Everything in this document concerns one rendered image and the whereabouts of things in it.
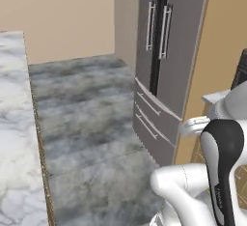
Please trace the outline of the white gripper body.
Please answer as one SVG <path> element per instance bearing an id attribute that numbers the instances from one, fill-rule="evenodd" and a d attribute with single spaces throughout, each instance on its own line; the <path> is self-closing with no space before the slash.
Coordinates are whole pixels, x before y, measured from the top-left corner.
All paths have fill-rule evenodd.
<path id="1" fill-rule="evenodd" d="M 199 135 L 209 122 L 207 116 L 190 118 L 179 125 L 178 131 L 182 136 Z"/>

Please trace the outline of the grey fridge drawer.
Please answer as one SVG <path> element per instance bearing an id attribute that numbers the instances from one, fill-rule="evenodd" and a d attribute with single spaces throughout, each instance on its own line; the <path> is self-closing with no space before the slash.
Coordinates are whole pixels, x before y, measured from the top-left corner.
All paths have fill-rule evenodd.
<path id="1" fill-rule="evenodd" d="M 180 117 L 176 116 L 169 108 L 156 99 L 138 78 L 135 78 L 134 82 L 134 106 L 138 105 L 154 126 L 176 146 L 178 142 L 178 125 L 180 123 Z M 155 114 L 137 95 L 137 92 L 142 93 L 146 100 L 148 100 L 156 110 L 161 111 L 160 115 Z"/>
<path id="2" fill-rule="evenodd" d="M 141 137 L 137 134 L 134 128 L 134 116 L 136 113 L 139 113 L 146 117 L 154 130 L 157 132 L 157 139 L 153 139 L 149 135 L 145 135 Z M 138 105 L 134 106 L 133 109 L 133 129 L 138 135 L 141 142 L 144 144 L 145 148 L 149 151 L 150 155 L 156 161 L 156 163 L 160 166 L 167 166 L 173 163 L 174 153 L 175 153 L 175 145 L 163 134 L 161 133 L 154 124 L 149 120 L 149 118 L 143 113 Z"/>

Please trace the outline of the grey fridge door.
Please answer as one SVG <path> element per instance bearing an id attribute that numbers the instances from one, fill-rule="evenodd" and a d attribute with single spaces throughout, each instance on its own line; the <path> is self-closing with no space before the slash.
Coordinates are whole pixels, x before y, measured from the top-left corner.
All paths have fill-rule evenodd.
<path id="1" fill-rule="evenodd" d="M 138 16 L 138 36 L 137 36 L 137 55 L 136 55 L 136 76 L 140 82 L 149 89 L 151 80 L 151 58 L 152 49 L 146 50 L 147 25 L 149 2 L 151 0 L 139 0 Z"/>
<path id="2" fill-rule="evenodd" d="M 167 56 L 160 61 L 157 97 L 180 118 L 204 2 L 205 0 L 168 0 L 173 10 Z"/>

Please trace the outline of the tan fridge housing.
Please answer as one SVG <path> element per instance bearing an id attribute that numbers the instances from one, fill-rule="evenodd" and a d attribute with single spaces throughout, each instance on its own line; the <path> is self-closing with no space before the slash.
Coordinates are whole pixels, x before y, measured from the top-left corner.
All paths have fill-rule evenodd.
<path id="1" fill-rule="evenodd" d="M 161 61 L 161 28 L 167 4 L 168 0 L 156 1 L 148 89 L 156 99 Z M 138 16 L 139 0 L 115 0 L 116 52 L 130 66 L 134 79 L 137 78 Z M 179 125 L 190 118 L 203 116 L 205 95 L 217 96 L 230 89 L 241 52 L 245 48 L 247 0 L 205 0 Z M 195 138 L 183 137 L 178 132 L 172 164 L 188 162 L 195 142 Z"/>

